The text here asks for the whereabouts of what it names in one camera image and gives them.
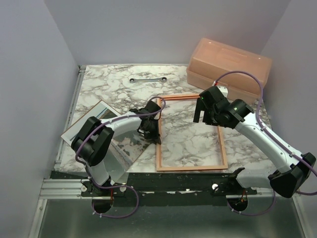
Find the red wooden picture frame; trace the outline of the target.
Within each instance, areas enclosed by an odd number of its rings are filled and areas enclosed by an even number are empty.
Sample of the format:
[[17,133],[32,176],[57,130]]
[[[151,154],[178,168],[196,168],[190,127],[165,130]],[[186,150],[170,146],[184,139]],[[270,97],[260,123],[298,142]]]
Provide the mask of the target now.
[[221,171],[228,169],[220,127],[194,123],[197,94],[165,95],[158,120],[161,144],[156,146],[156,171]]

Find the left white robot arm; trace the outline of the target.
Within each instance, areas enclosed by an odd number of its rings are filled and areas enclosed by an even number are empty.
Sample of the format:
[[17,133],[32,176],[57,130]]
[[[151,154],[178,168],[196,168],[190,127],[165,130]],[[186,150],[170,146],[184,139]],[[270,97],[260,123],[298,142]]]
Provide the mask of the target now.
[[89,117],[71,143],[75,152],[75,160],[84,165],[88,179],[93,184],[93,191],[104,196],[116,183],[109,174],[106,162],[108,151],[115,137],[135,131],[142,141],[148,144],[161,144],[159,120],[166,102],[162,106],[150,99],[146,106],[140,109],[130,109],[127,113],[110,119]]

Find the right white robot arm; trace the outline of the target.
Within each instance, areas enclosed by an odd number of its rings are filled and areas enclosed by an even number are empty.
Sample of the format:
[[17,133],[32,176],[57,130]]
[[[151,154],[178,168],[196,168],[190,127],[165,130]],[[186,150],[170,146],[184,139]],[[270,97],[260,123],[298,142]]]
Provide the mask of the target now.
[[245,188],[271,188],[277,194],[290,198],[307,180],[315,165],[315,156],[301,153],[277,136],[261,120],[253,108],[241,99],[232,103],[226,98],[227,90],[217,86],[203,91],[197,99],[194,122],[227,127],[238,131],[253,142],[275,165],[276,171],[242,169],[228,181],[228,189],[239,194]]

